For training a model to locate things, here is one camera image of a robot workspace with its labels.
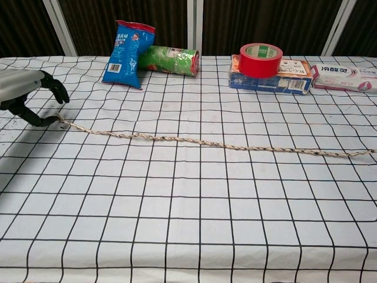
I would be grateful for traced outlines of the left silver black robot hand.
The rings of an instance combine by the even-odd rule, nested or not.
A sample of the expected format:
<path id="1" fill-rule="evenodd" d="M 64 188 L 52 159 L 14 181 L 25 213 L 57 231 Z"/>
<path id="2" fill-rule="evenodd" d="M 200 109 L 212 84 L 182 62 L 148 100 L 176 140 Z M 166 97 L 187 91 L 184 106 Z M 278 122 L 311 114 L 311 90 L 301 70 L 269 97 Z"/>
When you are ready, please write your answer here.
<path id="1" fill-rule="evenodd" d="M 51 91 L 59 104 L 69 103 L 70 98 L 63 84 L 42 70 L 1 70 L 1 110 L 8 110 L 35 127 L 47 127 L 59 116 L 40 118 L 26 107 L 28 94 L 37 88 Z"/>

